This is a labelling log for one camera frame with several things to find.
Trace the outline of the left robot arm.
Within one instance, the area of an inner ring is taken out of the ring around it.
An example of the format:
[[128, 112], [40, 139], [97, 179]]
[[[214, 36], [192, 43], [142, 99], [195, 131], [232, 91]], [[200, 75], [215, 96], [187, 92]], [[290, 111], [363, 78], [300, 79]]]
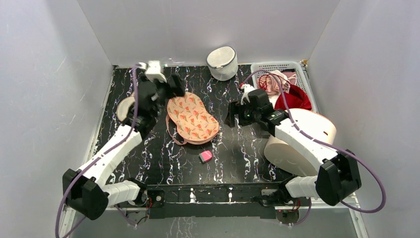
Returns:
[[154, 128], [166, 100], [185, 95], [182, 79], [173, 74], [160, 82], [155, 76], [140, 78], [133, 87], [140, 92], [123, 99], [116, 110], [121, 124], [110, 140], [78, 170], [68, 169], [63, 177], [64, 203], [96, 220], [111, 206], [124, 202], [143, 206], [148, 200], [147, 185], [134, 178], [107, 184], [123, 159], [139, 146]]

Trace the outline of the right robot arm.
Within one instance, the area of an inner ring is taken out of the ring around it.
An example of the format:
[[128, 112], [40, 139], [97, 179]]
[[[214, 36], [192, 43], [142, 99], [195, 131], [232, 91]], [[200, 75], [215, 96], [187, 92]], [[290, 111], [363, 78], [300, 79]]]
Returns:
[[358, 163], [349, 150], [339, 152], [303, 135], [292, 121], [292, 113], [274, 110], [267, 93], [249, 84], [242, 86], [240, 101], [231, 102], [224, 123], [230, 127], [257, 123], [270, 135], [284, 141], [314, 168], [315, 176], [297, 176], [279, 187], [279, 200], [292, 205], [300, 197], [320, 198], [335, 206], [361, 188]]

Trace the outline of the floral mesh laundry bag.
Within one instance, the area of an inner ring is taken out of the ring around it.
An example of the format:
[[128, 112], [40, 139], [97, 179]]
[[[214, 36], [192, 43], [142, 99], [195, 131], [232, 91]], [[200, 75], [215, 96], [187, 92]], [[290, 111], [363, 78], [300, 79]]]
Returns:
[[201, 145], [210, 142], [219, 133], [218, 121], [206, 110], [204, 103], [194, 93], [186, 92], [183, 97], [169, 99], [167, 104], [166, 127], [173, 121], [176, 131], [183, 141], [171, 138], [177, 145], [187, 143]]

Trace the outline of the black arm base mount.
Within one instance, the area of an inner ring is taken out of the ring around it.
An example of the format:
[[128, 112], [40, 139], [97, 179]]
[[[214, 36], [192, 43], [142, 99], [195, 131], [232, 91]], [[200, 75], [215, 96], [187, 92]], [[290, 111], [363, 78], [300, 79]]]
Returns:
[[118, 206], [148, 212], [151, 219], [177, 217], [259, 217], [295, 215], [305, 198], [292, 198], [279, 182], [149, 185], [143, 202]]

